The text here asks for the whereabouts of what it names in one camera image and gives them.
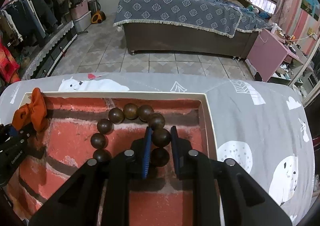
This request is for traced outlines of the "garment steamer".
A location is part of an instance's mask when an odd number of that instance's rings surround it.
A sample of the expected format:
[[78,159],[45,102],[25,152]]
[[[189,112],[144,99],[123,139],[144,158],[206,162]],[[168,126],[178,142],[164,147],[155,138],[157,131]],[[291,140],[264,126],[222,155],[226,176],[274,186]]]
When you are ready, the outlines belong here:
[[93,14],[91,18],[92,24],[101,24],[106,20],[106,15],[103,11],[101,11],[101,5],[98,2],[98,0],[94,0],[95,3],[95,13]]

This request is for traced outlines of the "blue patterned bed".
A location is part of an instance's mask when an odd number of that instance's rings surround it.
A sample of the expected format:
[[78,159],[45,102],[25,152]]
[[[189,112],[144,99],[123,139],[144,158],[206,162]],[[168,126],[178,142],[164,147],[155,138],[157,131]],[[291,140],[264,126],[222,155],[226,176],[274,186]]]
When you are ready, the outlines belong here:
[[129,52],[183,51],[246,58],[268,21],[229,0],[120,0],[114,26]]

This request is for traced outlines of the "orange fabric scrunchie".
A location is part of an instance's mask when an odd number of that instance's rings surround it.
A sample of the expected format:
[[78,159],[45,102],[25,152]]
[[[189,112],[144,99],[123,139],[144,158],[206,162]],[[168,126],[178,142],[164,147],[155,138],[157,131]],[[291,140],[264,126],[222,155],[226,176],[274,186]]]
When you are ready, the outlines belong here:
[[15,111],[12,126],[20,131],[31,123],[36,132],[41,132],[47,126],[47,107],[39,88],[34,88],[31,94],[31,102],[21,106]]

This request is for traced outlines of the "pink side table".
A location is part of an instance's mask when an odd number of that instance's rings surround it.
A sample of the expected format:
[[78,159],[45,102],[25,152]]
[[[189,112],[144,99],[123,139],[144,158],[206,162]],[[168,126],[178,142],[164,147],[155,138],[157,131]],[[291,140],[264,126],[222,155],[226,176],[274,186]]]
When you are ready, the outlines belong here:
[[302,67],[305,63],[285,46],[277,35],[266,29],[259,32],[247,60],[263,82],[268,82],[283,62],[293,63],[296,67]]

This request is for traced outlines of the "white standing mirror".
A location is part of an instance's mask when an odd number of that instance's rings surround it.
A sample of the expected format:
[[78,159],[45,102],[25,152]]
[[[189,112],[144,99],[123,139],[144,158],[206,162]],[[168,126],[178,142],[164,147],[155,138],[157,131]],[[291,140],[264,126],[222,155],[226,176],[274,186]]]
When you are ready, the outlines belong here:
[[[315,45],[314,45],[314,47],[312,49],[312,52],[308,55],[308,58],[307,58],[306,62],[303,64],[303,66],[301,67],[299,72],[294,76],[294,78],[291,80],[291,82],[289,82],[288,86],[290,88],[293,89],[293,85],[295,84],[295,82],[300,78],[300,76],[302,76],[303,72],[309,67],[309,64],[310,64],[312,58],[314,57],[318,47],[319,47],[319,38],[317,39],[317,41],[316,41],[316,43],[315,43]],[[304,107],[308,106],[315,99],[315,97],[318,94],[319,94],[319,82],[307,94],[307,96],[302,99],[302,105]]]

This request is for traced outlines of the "wall portrait photo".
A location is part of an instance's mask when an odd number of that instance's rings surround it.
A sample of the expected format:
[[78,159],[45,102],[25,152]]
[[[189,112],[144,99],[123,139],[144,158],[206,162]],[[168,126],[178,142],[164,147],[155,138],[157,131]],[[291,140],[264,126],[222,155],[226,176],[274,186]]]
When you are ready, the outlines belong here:
[[301,6],[316,21],[319,20],[319,1],[318,0],[302,0]]

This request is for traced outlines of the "grey polar bear bedsheet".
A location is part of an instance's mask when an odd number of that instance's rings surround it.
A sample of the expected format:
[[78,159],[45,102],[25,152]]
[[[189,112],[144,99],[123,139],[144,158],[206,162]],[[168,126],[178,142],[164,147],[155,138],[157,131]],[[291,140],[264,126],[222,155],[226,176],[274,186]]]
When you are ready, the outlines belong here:
[[34,88],[51,92],[48,126],[30,140],[6,190],[30,218],[94,152],[89,139],[114,107],[148,104],[212,158],[235,159],[297,225],[311,204],[315,158],[299,96],[288,86],[164,73],[100,73],[22,80],[1,94],[1,122],[12,121]]

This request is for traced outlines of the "clothes rack with garments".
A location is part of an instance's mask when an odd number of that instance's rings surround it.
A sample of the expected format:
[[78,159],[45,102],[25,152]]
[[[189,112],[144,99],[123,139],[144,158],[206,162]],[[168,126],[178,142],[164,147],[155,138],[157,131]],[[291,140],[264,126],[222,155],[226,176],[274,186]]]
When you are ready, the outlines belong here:
[[12,0],[1,8],[1,82],[50,76],[90,26],[87,0]]

